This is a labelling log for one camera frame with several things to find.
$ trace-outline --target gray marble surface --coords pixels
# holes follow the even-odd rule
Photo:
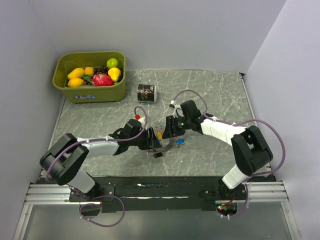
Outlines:
[[[154,84],[158,89],[156,103],[137,102],[138,84]],[[173,113],[169,103],[184,89],[203,96],[208,113],[230,122],[252,118],[250,106],[237,72],[200,70],[143,70],[126,73],[126,97],[121,102],[64,103],[53,142],[63,134],[95,138],[106,136],[134,118],[134,107],[145,108],[150,116],[149,126],[165,125],[165,118]],[[203,111],[202,101],[193,93],[183,93],[176,100],[194,100]],[[93,176],[223,176],[235,164],[232,147],[210,136],[192,130],[184,135],[185,144],[173,148],[163,157],[131,147],[117,156],[86,159],[82,170]]]

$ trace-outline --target white wall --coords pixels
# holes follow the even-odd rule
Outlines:
[[[257,117],[279,130],[287,149],[283,180],[303,240],[320,239],[320,2],[287,0],[245,84]],[[267,138],[280,148],[272,133]]]
[[[9,240],[62,96],[51,82],[58,52],[27,0],[0,2],[0,32],[0,238]]]
[[[245,73],[285,0],[30,0],[60,54],[120,51],[129,69]]]

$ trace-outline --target black and white robotic arm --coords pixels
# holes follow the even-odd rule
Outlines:
[[[219,181],[218,191],[221,196],[230,196],[238,185],[243,183],[253,173],[265,166],[273,159],[273,154],[258,127],[233,126],[201,114],[193,100],[188,100],[178,106],[182,115],[174,114],[166,117],[166,126],[163,139],[183,136],[186,130],[193,130],[203,135],[212,136],[232,146],[235,165]],[[87,194],[90,198],[97,196],[99,184],[85,172],[80,170],[85,159],[109,155],[114,156],[137,146],[140,150],[161,148],[152,127],[142,129],[145,118],[130,119],[123,128],[103,138],[94,141],[85,138],[76,138],[71,133],[61,137],[41,158],[40,165],[47,171],[51,168],[50,176],[58,185],[75,187]],[[139,137],[132,139],[140,131]],[[57,156],[71,145],[55,164]]]

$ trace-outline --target green bin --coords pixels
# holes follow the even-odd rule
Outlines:
[[[68,87],[67,75],[75,68],[98,68],[115,58],[123,69],[122,80],[112,86]],[[126,58],[116,51],[74,52],[62,56],[55,68],[53,85],[72,103],[119,102],[126,94]]]

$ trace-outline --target blue cap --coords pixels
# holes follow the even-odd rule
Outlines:
[[[176,143],[177,145],[180,145],[180,144],[183,144],[184,142],[185,142],[184,139],[179,139],[179,140],[177,140],[175,143]]]

